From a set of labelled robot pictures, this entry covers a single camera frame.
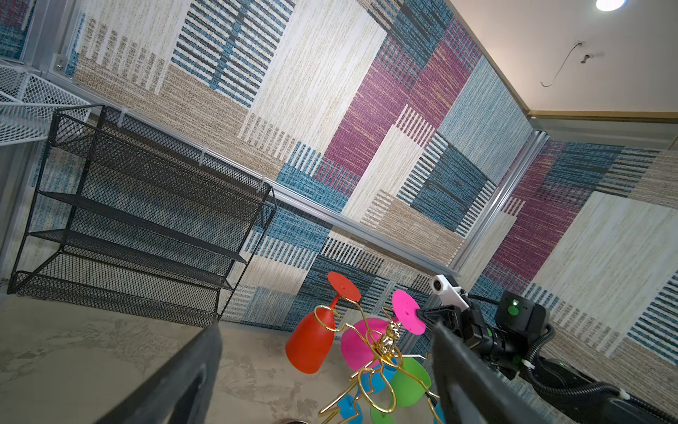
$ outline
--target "metal mesh shelf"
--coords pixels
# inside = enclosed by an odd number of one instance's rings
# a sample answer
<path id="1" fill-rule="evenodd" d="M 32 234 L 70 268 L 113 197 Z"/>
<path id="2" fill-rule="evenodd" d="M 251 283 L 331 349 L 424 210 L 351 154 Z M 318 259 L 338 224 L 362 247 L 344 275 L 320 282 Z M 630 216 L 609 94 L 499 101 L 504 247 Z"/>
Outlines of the metal mesh shelf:
<path id="1" fill-rule="evenodd" d="M 0 64 L 0 146 L 43 140 L 56 109 L 86 101 L 21 66 Z M 86 121 L 89 109 L 74 111 Z"/>
<path id="2" fill-rule="evenodd" d="M 233 259 L 234 261 L 243 263 L 246 262 L 242 256 L 231 250 L 224 249 L 215 244 L 204 242 L 203 240 L 197 239 L 190 235 L 180 233 L 179 231 L 173 230 L 171 228 L 163 227 L 162 225 L 158 225 L 152 221 L 139 218 L 132 214 L 128 214 L 127 212 L 112 208 L 110 206 L 101 204 L 94 200 L 90 200 L 83 196 L 78 196 L 69 193 L 54 193 L 49 191 L 41 191 L 40 194 L 47 197 L 51 197 L 52 199 L 63 201 L 64 203 L 68 203 L 73 206 L 77 206 L 78 208 L 88 210 L 97 215 L 114 219 L 116 221 L 119 221 L 120 223 L 127 223 L 137 228 L 156 233 L 157 235 L 162 235 L 170 239 L 175 239 L 179 242 L 186 243 L 190 246 L 206 250 L 207 252 L 212 252 L 225 256 L 227 258 Z"/>
<path id="3" fill-rule="evenodd" d="M 16 285 L 19 287 L 16 293 L 24 296 L 108 309 L 191 326 L 206 327 L 218 318 L 218 314 L 214 312 L 181 307 L 24 271 L 16 273 Z"/>
<path id="4" fill-rule="evenodd" d="M 95 253 L 101 253 L 106 256 L 118 258 L 123 261 L 133 262 L 145 267 L 158 269 L 171 274 L 181 275 L 183 277 L 191 278 L 192 280 L 202 281 L 213 284 L 215 286 L 232 290 L 226 282 L 226 277 L 203 271 L 202 269 L 194 268 L 189 265 L 184 265 L 169 259 L 149 254 L 141 250 L 128 248 L 120 244 L 111 243 L 103 239 L 92 237 L 91 235 L 78 233 L 73 230 L 47 230 L 29 233 L 33 237 L 38 237 L 60 244 L 68 244 L 77 248 L 90 250 Z"/>
<path id="5" fill-rule="evenodd" d="M 225 309 L 252 259 L 240 254 L 245 240 L 273 219 L 271 186 L 227 163 L 207 166 L 194 148 L 115 109 L 102 106 L 96 126 L 80 109 L 54 113 L 9 292 L 211 324 L 220 293 Z M 77 188 L 43 181 L 59 163 L 74 167 L 67 178 Z M 38 265 L 22 260 L 26 239 L 58 247 L 45 245 L 54 253 Z"/>

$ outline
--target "ceiling light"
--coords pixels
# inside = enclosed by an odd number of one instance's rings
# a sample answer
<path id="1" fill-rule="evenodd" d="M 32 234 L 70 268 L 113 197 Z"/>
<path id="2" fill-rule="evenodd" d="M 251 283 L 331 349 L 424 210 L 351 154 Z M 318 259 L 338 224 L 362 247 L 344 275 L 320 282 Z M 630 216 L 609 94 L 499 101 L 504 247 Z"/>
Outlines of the ceiling light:
<path id="1" fill-rule="evenodd" d="M 626 0 L 596 0 L 595 7 L 598 7 L 603 12 L 619 9 L 626 3 Z"/>

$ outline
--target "white wire mesh shelf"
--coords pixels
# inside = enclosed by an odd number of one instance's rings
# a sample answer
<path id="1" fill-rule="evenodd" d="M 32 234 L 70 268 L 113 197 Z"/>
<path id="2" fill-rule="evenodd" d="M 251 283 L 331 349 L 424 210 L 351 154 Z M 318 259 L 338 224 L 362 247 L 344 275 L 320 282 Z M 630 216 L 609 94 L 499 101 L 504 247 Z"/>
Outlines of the white wire mesh shelf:
<path id="1" fill-rule="evenodd" d="M 0 64 L 0 146 L 43 140 L 56 109 L 86 104 L 21 66 Z M 86 122 L 89 109 L 74 109 L 73 117 Z"/>

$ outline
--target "patterned wall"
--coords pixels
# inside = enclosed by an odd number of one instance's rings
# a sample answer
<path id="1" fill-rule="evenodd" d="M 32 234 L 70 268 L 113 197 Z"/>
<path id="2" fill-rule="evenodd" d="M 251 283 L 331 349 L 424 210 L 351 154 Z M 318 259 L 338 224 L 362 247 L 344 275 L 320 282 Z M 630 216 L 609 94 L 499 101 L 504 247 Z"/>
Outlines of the patterned wall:
<path id="1" fill-rule="evenodd" d="M 532 131 L 444 0 L 87 1 L 68 72 L 444 264 Z M 331 270 L 372 314 L 428 296 L 428 271 L 294 208 L 261 237 L 228 320 L 291 330 Z"/>
<path id="2" fill-rule="evenodd" d="M 19 60 L 31 27 L 35 0 L 0 3 L 0 57 Z"/>
<path id="3" fill-rule="evenodd" d="M 674 415 L 676 169 L 678 152 L 548 141 L 461 270 L 472 293 L 511 290 L 551 309 L 557 335 L 545 356 Z M 552 421 L 568 421 L 524 382 L 511 385 Z"/>

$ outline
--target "wooden trim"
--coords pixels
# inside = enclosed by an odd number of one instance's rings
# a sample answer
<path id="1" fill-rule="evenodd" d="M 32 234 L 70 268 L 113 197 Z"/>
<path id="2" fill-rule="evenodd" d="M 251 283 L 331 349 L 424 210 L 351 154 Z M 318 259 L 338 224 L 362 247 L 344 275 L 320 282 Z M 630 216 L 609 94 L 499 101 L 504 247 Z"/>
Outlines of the wooden trim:
<path id="1" fill-rule="evenodd" d="M 528 111 L 527 117 L 588 120 L 652 120 L 678 121 L 678 112 L 618 112 L 618 111 Z"/>
<path id="2" fill-rule="evenodd" d="M 511 85 L 511 83 L 510 83 L 510 82 L 508 81 L 508 79 L 506 78 L 506 75 L 504 75 L 504 73 L 501 71 L 501 69 L 499 69 L 499 66 L 497 66 L 496 62 L 494 62 L 494 60 L 492 59 L 492 57 L 490 56 L 490 54 L 489 54 L 489 53 L 487 52 L 487 50 L 483 47 L 483 45 L 482 45 L 482 43 L 480 42 L 480 40 L 478 40 L 478 37 L 475 36 L 475 34 L 474 34 L 473 31 L 471 30 L 471 28 L 468 26 L 468 24 L 467 24 L 466 21 L 464 20 L 464 18 L 462 18 L 462 16 L 461 16 L 461 14 L 459 13 L 459 11 L 456 9 L 456 7 L 454 7 L 454 4 L 452 4 L 452 0 L 445 0 L 445 2 L 447 3 L 447 6 L 448 6 L 450 9 L 452 9 L 452 13 L 454 14 L 454 17 L 455 17 L 459 22 L 461 22 L 461 24 L 464 26 L 464 29 L 466 29 L 466 31 L 467 31 L 468 34 L 471 36 L 471 38 L 473 39 L 473 41 L 478 45 L 478 48 L 479 48 L 480 51 L 483 53 L 483 55 L 485 56 L 485 58 L 486 58 L 487 61 L 489 62 L 490 66 L 492 66 L 492 68 L 494 69 L 494 72 L 496 72 L 497 75 L 499 75 L 499 78 L 502 80 L 502 82 L 504 83 L 504 85 L 506 86 L 506 88 L 508 88 L 508 90 L 509 90 L 508 92 L 511 93 L 511 96 L 513 97 L 513 100 L 515 100 L 515 102 L 518 104 L 518 106 L 520 107 L 520 109 L 523 111 L 523 114 L 526 114 L 526 115 L 527 115 L 527 113 L 528 113 L 528 111 L 530 110 L 530 108 L 527 107 L 526 103 L 525 103 L 525 102 L 523 101 L 523 99 L 518 95 L 518 92 L 515 90 L 515 88 L 513 88 L 513 86 Z"/>

